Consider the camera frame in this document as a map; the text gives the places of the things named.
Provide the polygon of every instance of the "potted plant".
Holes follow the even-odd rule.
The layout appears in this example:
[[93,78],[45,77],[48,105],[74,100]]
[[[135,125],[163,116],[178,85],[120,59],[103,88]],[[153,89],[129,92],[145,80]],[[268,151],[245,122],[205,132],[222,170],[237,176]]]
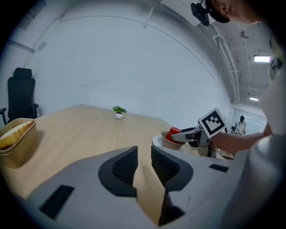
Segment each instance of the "potted plant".
[[124,108],[117,106],[112,107],[113,111],[115,112],[115,118],[116,119],[122,119],[123,118],[123,113],[126,114],[126,110]]

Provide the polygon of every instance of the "wooden table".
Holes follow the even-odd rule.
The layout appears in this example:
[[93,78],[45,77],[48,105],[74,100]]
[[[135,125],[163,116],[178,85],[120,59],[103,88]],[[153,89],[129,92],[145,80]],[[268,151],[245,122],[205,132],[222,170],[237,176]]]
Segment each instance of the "wooden table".
[[[112,110],[87,105],[60,110],[36,121],[39,143],[35,153],[18,169],[2,168],[13,192],[27,198],[38,185],[74,161],[137,145],[139,165],[133,186],[140,207],[158,223],[165,189],[151,165],[151,145],[152,138],[168,131],[170,124],[130,113],[117,120]],[[183,147],[198,155],[189,144]]]

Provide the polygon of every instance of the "standing person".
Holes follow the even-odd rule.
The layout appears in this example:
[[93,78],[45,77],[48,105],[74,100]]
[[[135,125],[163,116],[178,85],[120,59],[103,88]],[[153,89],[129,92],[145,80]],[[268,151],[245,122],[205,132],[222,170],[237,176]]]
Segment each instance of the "standing person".
[[236,134],[245,135],[245,127],[246,127],[246,122],[244,120],[244,116],[242,115],[240,117],[240,122],[237,125]]

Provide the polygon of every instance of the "bowl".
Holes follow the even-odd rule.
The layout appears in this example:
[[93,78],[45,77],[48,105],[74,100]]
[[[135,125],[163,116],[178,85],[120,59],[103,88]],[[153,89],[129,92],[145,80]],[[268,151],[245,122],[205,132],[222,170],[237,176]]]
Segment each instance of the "bowl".
[[168,139],[166,139],[167,134],[168,134],[168,131],[162,131],[161,132],[161,141],[162,141],[162,145],[164,147],[174,149],[174,150],[178,150],[179,148],[182,147],[182,145],[186,144],[185,142],[179,142],[177,144],[177,143],[169,141]]

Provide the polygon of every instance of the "ceiling light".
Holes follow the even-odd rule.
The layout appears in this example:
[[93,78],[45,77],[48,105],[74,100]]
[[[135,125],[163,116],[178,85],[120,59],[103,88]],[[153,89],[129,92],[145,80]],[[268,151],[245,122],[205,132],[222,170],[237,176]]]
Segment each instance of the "ceiling light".
[[258,98],[249,98],[250,100],[258,101]]
[[269,55],[255,55],[254,56],[254,62],[269,63],[270,62],[270,56]]

